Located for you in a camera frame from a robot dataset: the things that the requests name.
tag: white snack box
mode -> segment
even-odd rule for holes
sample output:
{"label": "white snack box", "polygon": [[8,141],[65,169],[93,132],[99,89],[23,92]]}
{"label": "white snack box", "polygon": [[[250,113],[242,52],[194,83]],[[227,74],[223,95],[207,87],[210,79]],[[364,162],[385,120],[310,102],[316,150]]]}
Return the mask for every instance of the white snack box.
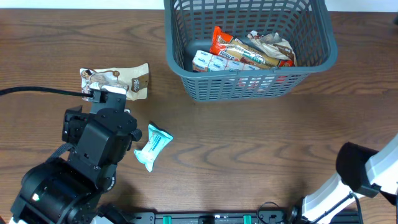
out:
{"label": "white snack box", "polygon": [[217,64],[213,61],[211,61],[208,65],[207,72],[216,72],[216,71],[223,71],[225,70],[225,66],[222,66],[220,64]]}
{"label": "white snack box", "polygon": [[195,57],[192,60],[192,70],[198,72],[207,72],[210,61],[200,57]]}
{"label": "white snack box", "polygon": [[230,70],[230,71],[235,71],[235,70],[242,70],[243,69],[244,64],[242,62],[237,62],[234,60],[229,60],[225,70]]}
{"label": "white snack box", "polygon": [[195,54],[195,57],[202,58],[202,59],[207,60],[207,61],[211,61],[211,58],[213,57],[213,54],[208,53],[208,52],[204,52],[202,50],[197,50],[197,53]]}
{"label": "white snack box", "polygon": [[246,71],[246,70],[260,70],[260,68],[254,66],[254,65],[244,64],[244,65],[243,65],[243,70],[244,70],[244,71]]}
{"label": "white snack box", "polygon": [[213,55],[212,58],[211,58],[211,61],[216,63],[216,64],[218,64],[218,65],[224,66],[224,67],[228,63],[228,59],[220,57],[220,56],[217,56],[217,55]]}

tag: blue light snack wrapper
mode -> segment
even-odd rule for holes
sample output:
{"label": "blue light snack wrapper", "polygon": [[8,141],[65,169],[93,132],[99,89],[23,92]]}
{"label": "blue light snack wrapper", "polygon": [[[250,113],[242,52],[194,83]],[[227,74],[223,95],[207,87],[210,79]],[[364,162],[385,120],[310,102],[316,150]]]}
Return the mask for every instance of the blue light snack wrapper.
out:
{"label": "blue light snack wrapper", "polygon": [[163,148],[171,140],[173,140],[173,136],[165,131],[157,129],[151,124],[148,125],[148,135],[148,143],[142,150],[135,149],[134,154],[136,155],[138,161],[142,164],[145,164],[147,170],[151,172],[154,168],[154,162],[157,155],[159,155]]}

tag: cable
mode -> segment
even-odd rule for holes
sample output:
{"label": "cable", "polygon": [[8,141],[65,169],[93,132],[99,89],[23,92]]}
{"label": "cable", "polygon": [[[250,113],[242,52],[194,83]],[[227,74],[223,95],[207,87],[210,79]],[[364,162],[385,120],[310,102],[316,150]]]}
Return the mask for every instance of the cable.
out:
{"label": "cable", "polygon": [[398,224],[398,195],[396,196],[396,223]]}
{"label": "cable", "polygon": [[362,210],[361,210],[361,205],[359,204],[359,199],[355,193],[351,193],[350,195],[352,195],[355,198],[356,208],[358,209],[359,224],[363,224]]}
{"label": "cable", "polygon": [[39,87],[39,86],[22,86],[22,87],[12,87],[5,90],[0,90],[0,96],[3,96],[8,93],[15,93],[18,91],[42,91],[42,92],[49,92],[49,93],[58,93],[64,94],[69,96],[81,96],[81,97],[94,97],[92,93],[77,93],[74,91],[65,91],[65,90],[57,90],[53,88],[46,88],[46,87]]}
{"label": "cable", "polygon": [[[269,205],[269,204],[275,205],[276,207],[280,208],[275,202],[264,202],[262,205],[260,205],[260,207],[257,209],[256,216],[257,216],[257,219],[260,220],[263,224],[269,224],[269,223],[266,223],[262,218],[260,218],[259,212],[260,212],[260,209],[261,209],[263,206]],[[278,224],[278,223],[283,223],[283,222],[284,222],[284,219],[282,219],[282,220],[279,221],[279,222],[276,222],[276,224]]]}

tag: white snack bar wrapper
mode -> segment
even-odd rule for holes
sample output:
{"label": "white snack bar wrapper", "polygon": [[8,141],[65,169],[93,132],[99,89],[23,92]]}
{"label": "white snack bar wrapper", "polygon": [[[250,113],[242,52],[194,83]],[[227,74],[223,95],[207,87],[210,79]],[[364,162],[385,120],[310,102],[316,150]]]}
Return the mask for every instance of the white snack bar wrapper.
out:
{"label": "white snack bar wrapper", "polygon": [[217,72],[217,71],[224,71],[225,66],[222,66],[214,61],[211,61],[209,63],[209,66],[207,67],[207,72]]}
{"label": "white snack bar wrapper", "polygon": [[292,60],[294,66],[297,66],[296,55],[292,46],[290,46],[287,40],[281,38],[278,33],[271,33],[264,36],[252,30],[248,34],[248,38],[258,49],[266,53],[267,56],[281,60]]}
{"label": "white snack bar wrapper", "polygon": [[246,71],[246,70],[260,70],[260,68],[254,66],[254,65],[244,64],[243,65],[243,71]]}
{"label": "white snack bar wrapper", "polygon": [[207,72],[208,65],[213,55],[202,50],[198,50],[192,60],[192,70],[197,72]]}
{"label": "white snack bar wrapper", "polygon": [[210,60],[205,58],[195,57],[192,60],[192,70],[197,72],[207,72],[207,67],[209,66]]}
{"label": "white snack bar wrapper", "polygon": [[243,66],[244,66],[244,63],[242,63],[242,62],[229,60],[227,65],[226,65],[225,70],[229,70],[229,71],[239,70],[240,71],[240,70],[243,70]]}
{"label": "white snack bar wrapper", "polygon": [[197,53],[195,54],[195,57],[202,58],[206,61],[211,61],[211,58],[213,57],[213,54],[204,52],[202,50],[197,50]]}
{"label": "white snack bar wrapper", "polygon": [[220,56],[217,56],[217,55],[213,55],[212,58],[211,58],[211,61],[214,62],[217,65],[224,66],[224,67],[228,63],[228,59],[220,57]]}
{"label": "white snack bar wrapper", "polygon": [[148,125],[148,143],[144,146],[142,150],[134,150],[138,161],[145,164],[146,169],[152,172],[154,168],[154,162],[159,153],[163,148],[173,140],[173,136],[165,131],[157,129],[153,125]]}
{"label": "white snack bar wrapper", "polygon": [[[260,84],[258,91],[266,90],[269,87],[269,85],[271,84],[273,79],[274,79],[273,77],[265,77],[264,81]],[[250,80],[248,90],[255,89],[258,86],[260,81],[257,81],[257,80],[261,80],[261,78],[252,78]],[[248,82],[247,78],[240,78],[239,82],[238,82],[238,86],[244,87],[244,86],[246,86],[247,82]]]}
{"label": "white snack bar wrapper", "polygon": [[81,91],[83,93],[89,93],[90,88],[93,88],[126,94],[127,100],[147,98],[149,82],[148,63],[132,68],[81,68],[80,76]]}

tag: orange snack wrapper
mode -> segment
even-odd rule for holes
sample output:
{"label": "orange snack wrapper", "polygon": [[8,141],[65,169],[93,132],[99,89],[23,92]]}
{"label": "orange snack wrapper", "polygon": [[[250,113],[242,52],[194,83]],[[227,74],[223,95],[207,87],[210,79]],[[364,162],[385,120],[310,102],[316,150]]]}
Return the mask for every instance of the orange snack wrapper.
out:
{"label": "orange snack wrapper", "polygon": [[265,53],[244,44],[238,38],[223,33],[218,26],[214,28],[210,53],[230,60],[254,65],[261,69],[294,66],[291,60],[279,60],[268,57]]}

